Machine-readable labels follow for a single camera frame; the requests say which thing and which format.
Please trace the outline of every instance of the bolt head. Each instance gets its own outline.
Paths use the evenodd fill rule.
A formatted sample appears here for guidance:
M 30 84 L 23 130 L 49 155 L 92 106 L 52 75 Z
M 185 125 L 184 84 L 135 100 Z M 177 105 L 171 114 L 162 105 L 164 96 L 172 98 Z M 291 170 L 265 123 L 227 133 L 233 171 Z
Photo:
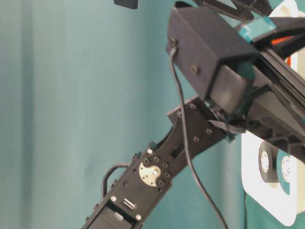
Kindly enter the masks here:
M 199 141 L 200 141 L 199 137 L 195 136 L 194 137 L 194 142 L 199 142 Z
M 165 176 L 166 178 L 170 178 L 170 177 L 171 177 L 171 174 L 170 174 L 169 172 L 166 172 L 166 173 L 164 174 L 164 176 Z
M 163 168 L 167 168 L 168 167 L 168 163 L 163 162 L 162 166 L 163 166 Z
M 211 130 L 210 128 L 208 128 L 208 129 L 206 129 L 206 133 L 207 133 L 208 135 L 210 135 L 211 133 L 213 133 L 213 130 Z
M 165 182 L 163 180 L 159 180 L 159 185 L 160 186 L 164 186 L 165 185 Z
M 154 159 L 153 159 L 155 162 L 159 162 L 160 161 L 160 158 L 158 156 L 155 156 Z
M 196 109 L 196 105 L 195 105 L 195 104 L 190 104 L 190 108 L 191 108 L 192 110 L 195 110 L 195 109 Z
M 150 159 L 149 158 L 145 158 L 144 159 L 144 164 L 148 165 L 150 163 Z
M 154 170 L 152 171 L 152 174 L 155 175 L 155 176 L 158 175 L 158 170 L 157 170 L 157 169 L 154 169 Z
M 111 199 L 112 202 L 116 201 L 116 197 L 115 196 L 112 196 L 110 199 Z
M 153 153 L 153 150 L 149 148 L 149 149 L 147 150 L 147 153 L 148 153 L 148 154 L 152 154 L 152 153 Z
M 199 73 L 199 67 L 197 65 L 192 65 L 191 66 L 191 72 L 193 74 L 198 74 Z
M 137 219 L 137 221 L 140 221 L 142 219 L 141 215 L 136 215 L 135 218 Z

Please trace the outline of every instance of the teal backdrop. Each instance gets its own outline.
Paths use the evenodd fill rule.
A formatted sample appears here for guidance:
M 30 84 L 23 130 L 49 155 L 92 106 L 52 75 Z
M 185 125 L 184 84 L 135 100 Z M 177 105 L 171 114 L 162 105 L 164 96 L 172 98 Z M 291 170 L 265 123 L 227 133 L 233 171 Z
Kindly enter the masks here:
M 0 1 L 1 229 L 80 228 L 107 169 L 166 135 L 179 102 L 164 51 L 172 4 Z M 222 141 L 194 160 L 233 229 L 244 227 L 240 145 Z M 221 224 L 186 168 L 144 228 Z

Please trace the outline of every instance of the metal slot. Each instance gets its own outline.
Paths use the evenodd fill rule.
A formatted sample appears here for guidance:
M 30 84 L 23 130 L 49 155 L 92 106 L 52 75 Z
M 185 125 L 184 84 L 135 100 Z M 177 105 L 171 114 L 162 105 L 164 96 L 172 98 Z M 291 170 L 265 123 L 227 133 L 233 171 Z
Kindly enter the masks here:
M 172 151 L 171 155 L 173 158 L 178 159 L 183 152 L 184 152 L 184 144 L 180 144 Z
M 132 203 L 129 199 L 125 198 L 123 201 L 123 204 L 125 204 L 130 210 L 135 210 L 136 209 L 136 204 Z

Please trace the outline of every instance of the robotic arm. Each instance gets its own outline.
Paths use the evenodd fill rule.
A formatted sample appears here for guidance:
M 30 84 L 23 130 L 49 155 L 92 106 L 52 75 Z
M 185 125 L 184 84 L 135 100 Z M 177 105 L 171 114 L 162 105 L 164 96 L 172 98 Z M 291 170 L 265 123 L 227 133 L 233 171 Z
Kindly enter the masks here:
M 125 6 L 135 2 L 115 0 Z M 305 163 L 305 81 L 284 61 L 305 46 L 305 19 L 264 17 L 232 28 L 211 2 L 217 1 L 201 1 L 201 7 L 175 3 L 168 26 L 173 74 L 174 62 L 198 96 L 168 113 L 173 124 L 168 135 L 134 155 L 83 229 L 140 229 L 188 164 L 186 128 L 191 159 L 250 131 Z M 269 13 L 260 10 L 265 1 L 233 2 L 244 12 L 251 6 Z M 271 44 L 282 37 L 289 39 Z

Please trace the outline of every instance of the tape roll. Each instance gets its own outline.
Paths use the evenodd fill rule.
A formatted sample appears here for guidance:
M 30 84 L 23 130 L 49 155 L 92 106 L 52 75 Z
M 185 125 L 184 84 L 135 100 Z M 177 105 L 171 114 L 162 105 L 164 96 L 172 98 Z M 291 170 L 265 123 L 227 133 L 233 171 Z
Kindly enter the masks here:
M 283 191 L 290 194 L 290 155 L 283 150 L 279 150 L 276 158 L 276 173 Z
M 258 165 L 261 177 L 266 183 L 277 183 L 278 174 L 276 170 L 277 153 L 279 149 L 268 142 L 262 142 L 259 147 Z

